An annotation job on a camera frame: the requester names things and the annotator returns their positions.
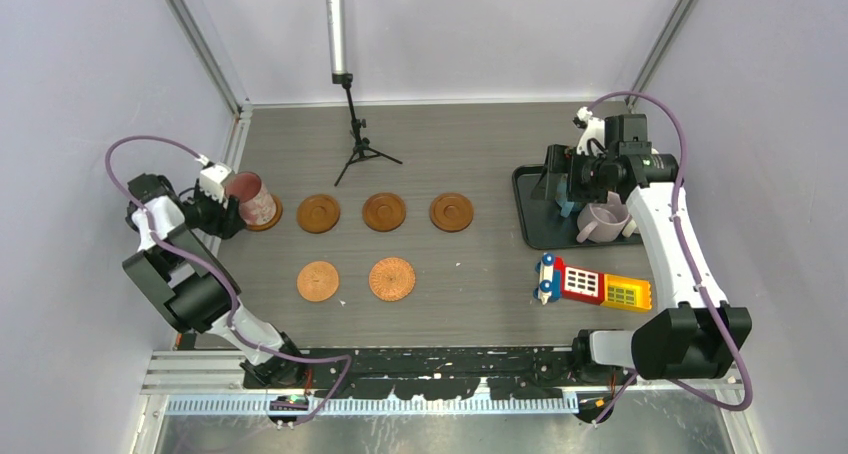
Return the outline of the pink floral mug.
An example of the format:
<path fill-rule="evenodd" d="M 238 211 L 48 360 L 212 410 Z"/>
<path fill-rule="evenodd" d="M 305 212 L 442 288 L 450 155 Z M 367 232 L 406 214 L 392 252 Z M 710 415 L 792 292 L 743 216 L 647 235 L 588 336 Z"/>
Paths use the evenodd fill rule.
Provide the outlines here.
<path fill-rule="evenodd" d="M 258 217 L 270 215 L 272 211 L 272 194 L 263 180 L 253 172 L 240 172 L 229 182 L 226 193 L 234 196 L 239 203 L 238 211 L 241 219 L 248 223 L 264 223 L 265 219 Z"/>

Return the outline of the brown wooden coaster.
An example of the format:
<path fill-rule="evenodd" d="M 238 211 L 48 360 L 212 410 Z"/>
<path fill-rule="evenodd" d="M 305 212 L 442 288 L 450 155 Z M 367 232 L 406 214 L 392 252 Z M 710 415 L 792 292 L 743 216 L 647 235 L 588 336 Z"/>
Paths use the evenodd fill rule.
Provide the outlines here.
<path fill-rule="evenodd" d="M 429 207 L 431 223 L 444 232 L 460 232 L 473 221 L 474 207 L 466 196 L 447 192 L 436 196 Z"/>
<path fill-rule="evenodd" d="M 253 232 L 266 231 L 268 229 L 273 228 L 279 222 L 279 220 L 281 219 L 282 214 L 283 214 L 283 205 L 282 205 L 281 200 L 276 195 L 271 195 L 270 199 L 271 199 L 272 207 L 273 207 L 272 211 L 270 212 L 270 215 L 263 214 L 263 215 L 258 217 L 258 220 L 265 219 L 264 223 L 259 223 L 259 224 L 248 223 L 246 225 L 246 228 L 249 231 L 253 231 Z"/>
<path fill-rule="evenodd" d="M 311 234 L 325 233 L 338 223 L 341 208 L 338 201 L 327 194 L 305 198 L 296 212 L 299 227 Z"/>

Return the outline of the blue mug yellow inside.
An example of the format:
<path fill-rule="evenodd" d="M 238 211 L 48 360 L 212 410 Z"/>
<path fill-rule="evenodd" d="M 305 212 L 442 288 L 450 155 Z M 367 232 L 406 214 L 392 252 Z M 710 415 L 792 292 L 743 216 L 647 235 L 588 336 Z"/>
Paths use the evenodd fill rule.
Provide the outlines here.
<path fill-rule="evenodd" d="M 555 201 L 559 206 L 559 214 L 563 218 L 568 218 L 571 215 L 579 214 L 584 208 L 584 204 L 576 202 L 569 197 L 568 175 L 563 174 L 557 185 Z"/>

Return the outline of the smooth orange round coaster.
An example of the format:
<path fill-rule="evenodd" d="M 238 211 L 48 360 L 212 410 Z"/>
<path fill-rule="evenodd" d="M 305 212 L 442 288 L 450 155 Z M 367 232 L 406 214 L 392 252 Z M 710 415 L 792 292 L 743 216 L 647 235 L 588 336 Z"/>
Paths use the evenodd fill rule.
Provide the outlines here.
<path fill-rule="evenodd" d="M 303 299 L 310 302 L 322 302 L 337 292 L 340 287 L 340 276 L 333 264 L 326 261 L 314 261 L 305 265 L 298 273 L 296 286 Z"/>

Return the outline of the dark wooden round coaster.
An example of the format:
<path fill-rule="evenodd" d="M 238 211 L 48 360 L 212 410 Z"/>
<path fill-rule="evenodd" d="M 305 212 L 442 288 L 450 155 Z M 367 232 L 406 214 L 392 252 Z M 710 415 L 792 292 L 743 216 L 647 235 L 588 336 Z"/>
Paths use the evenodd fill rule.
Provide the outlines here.
<path fill-rule="evenodd" d="M 405 201 L 397 194 L 381 192 L 370 196 L 362 208 L 362 218 L 370 229 L 390 232 L 400 227 L 406 219 Z"/>

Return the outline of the woven rattan round coaster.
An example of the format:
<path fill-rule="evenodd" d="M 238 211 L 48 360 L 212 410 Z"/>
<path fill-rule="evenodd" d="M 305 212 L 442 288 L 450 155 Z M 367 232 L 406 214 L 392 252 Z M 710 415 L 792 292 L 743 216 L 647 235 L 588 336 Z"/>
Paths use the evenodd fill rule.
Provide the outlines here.
<path fill-rule="evenodd" d="M 368 276 L 368 285 L 378 299 L 396 302 L 413 291 L 416 273 L 408 261 L 399 257 L 388 257 L 373 266 Z"/>

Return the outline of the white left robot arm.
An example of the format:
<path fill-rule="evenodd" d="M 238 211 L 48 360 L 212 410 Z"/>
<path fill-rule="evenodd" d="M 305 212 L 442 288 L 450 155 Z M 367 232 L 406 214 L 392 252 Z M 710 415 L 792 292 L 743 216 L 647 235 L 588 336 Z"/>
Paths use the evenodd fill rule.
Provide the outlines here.
<path fill-rule="evenodd" d="M 122 267 L 165 321 L 179 333 L 221 337 L 245 356 L 246 386 L 298 386 L 307 374 L 299 349 L 238 299 L 238 284 L 195 232 L 229 239 L 245 228 L 239 200 L 216 200 L 199 185 L 181 200 L 163 175 L 128 183 L 126 221 L 140 238 Z"/>

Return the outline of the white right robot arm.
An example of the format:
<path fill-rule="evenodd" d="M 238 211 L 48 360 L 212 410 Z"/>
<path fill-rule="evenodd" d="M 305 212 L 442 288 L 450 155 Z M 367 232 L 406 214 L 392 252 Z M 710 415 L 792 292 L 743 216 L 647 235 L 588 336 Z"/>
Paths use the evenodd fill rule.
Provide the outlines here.
<path fill-rule="evenodd" d="M 585 206 L 618 195 L 646 249 L 658 312 L 635 330 L 581 330 L 572 374 L 589 385 L 611 366 L 649 380 L 724 376 L 752 319 L 710 274 L 689 219 L 682 158 L 653 149 L 642 114 L 601 119 L 582 108 L 574 123 L 583 131 L 578 143 L 549 146 L 534 193 L 552 198 L 555 183 L 565 181 L 567 199 Z"/>

